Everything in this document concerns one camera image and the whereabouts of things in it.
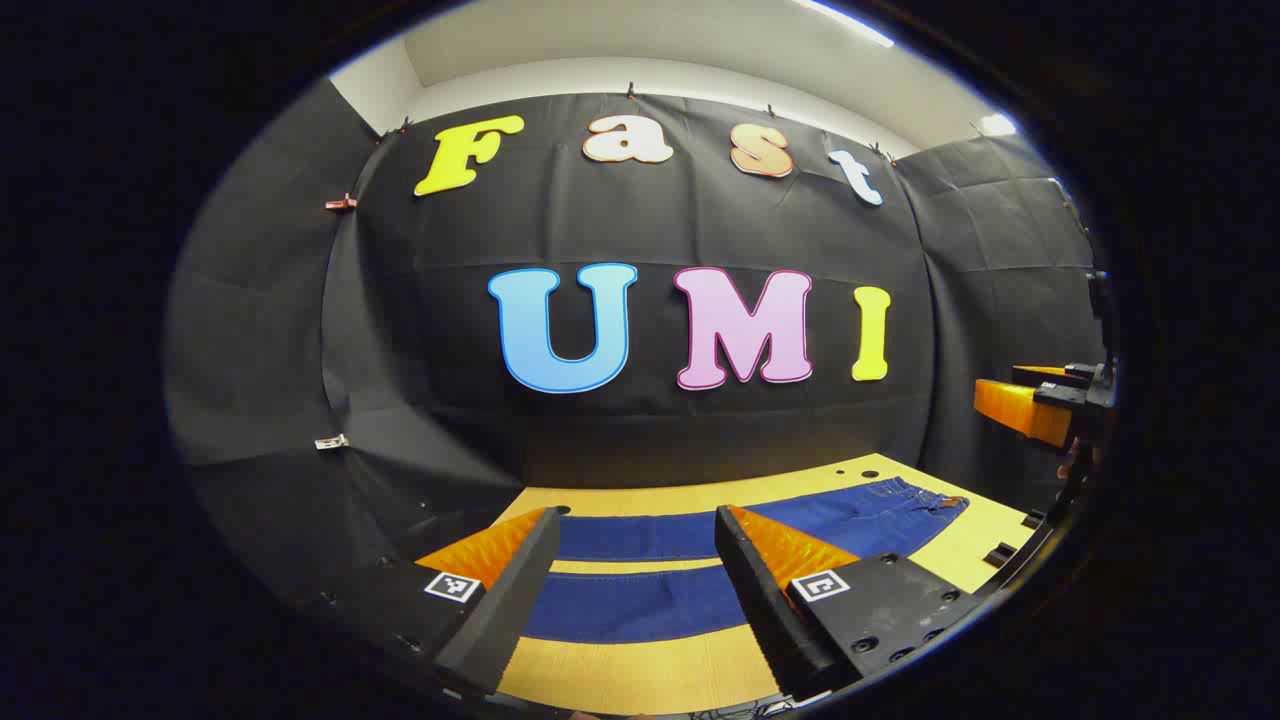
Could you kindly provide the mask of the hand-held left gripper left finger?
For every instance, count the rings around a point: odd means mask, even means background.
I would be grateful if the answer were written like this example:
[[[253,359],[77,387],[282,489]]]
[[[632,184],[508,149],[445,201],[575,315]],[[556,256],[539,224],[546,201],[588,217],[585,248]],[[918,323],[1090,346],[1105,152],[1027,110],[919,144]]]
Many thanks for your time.
[[[564,515],[535,509],[422,557],[346,573],[325,585],[325,624],[411,687],[493,694],[558,557]]]

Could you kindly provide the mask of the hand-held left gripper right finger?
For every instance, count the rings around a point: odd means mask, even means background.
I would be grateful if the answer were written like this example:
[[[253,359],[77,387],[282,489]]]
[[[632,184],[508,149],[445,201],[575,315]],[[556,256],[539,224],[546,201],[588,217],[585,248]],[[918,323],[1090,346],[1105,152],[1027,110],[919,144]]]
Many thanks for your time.
[[[900,553],[863,559],[735,505],[716,550],[780,691],[809,700],[899,664],[979,606]]]

